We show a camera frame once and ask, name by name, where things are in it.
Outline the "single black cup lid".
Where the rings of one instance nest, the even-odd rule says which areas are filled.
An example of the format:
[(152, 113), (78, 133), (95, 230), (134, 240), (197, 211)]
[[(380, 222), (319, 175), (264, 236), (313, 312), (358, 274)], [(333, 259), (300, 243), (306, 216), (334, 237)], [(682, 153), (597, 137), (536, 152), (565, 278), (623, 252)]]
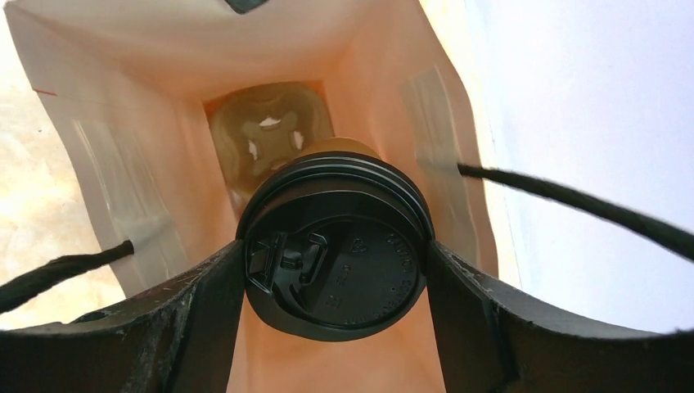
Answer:
[(434, 236), (416, 184), (350, 151), (285, 165), (237, 226), (253, 311), (280, 332), (333, 342), (384, 331), (417, 303)]

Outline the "orange paper bag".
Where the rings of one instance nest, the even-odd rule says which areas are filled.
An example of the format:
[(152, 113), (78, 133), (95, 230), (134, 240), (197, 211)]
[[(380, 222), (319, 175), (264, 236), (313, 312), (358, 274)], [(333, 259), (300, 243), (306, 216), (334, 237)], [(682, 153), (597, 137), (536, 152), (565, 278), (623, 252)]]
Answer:
[(354, 341), (268, 326), (244, 296), (224, 392), (448, 392), (430, 244), (574, 314), (693, 334), (692, 239), (661, 247), (458, 165), (573, 183), (693, 226), (690, 1), (10, 1), (11, 36), (74, 167), (97, 240), (124, 240), (125, 300), (237, 239), (208, 105), (300, 82), (333, 137), (404, 172), (435, 236), (426, 285)]

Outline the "single pulp cup carrier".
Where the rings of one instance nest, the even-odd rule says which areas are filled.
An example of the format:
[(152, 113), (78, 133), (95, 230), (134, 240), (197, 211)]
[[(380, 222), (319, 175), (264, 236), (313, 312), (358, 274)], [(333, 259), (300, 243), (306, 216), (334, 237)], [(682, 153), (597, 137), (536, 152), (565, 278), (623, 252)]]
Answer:
[(208, 105), (210, 133), (233, 209), (313, 142), (334, 131), (316, 88), (300, 82), (243, 88)]

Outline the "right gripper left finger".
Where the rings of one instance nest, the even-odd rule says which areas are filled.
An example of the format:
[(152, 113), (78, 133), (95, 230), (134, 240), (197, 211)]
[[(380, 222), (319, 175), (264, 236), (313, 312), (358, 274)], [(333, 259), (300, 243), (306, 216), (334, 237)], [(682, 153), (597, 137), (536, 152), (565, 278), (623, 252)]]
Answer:
[(244, 296), (241, 243), (71, 323), (1, 334), (4, 392), (224, 392)]

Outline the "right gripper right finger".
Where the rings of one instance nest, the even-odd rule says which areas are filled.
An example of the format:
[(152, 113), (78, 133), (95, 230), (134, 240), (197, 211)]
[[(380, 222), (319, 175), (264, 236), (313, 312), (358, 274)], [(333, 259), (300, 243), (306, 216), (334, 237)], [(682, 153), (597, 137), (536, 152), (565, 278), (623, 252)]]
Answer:
[(479, 271), (438, 242), (427, 289), (448, 392), (690, 392), (693, 334), (571, 313)]

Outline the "single brown paper cup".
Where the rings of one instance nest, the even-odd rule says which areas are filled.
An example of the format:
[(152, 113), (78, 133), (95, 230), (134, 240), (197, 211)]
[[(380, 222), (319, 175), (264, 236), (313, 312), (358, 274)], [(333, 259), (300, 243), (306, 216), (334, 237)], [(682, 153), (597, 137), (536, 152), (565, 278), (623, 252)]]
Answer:
[(381, 156), (367, 144), (352, 138), (333, 137), (311, 142), (296, 158), (318, 153), (350, 152), (380, 159)]

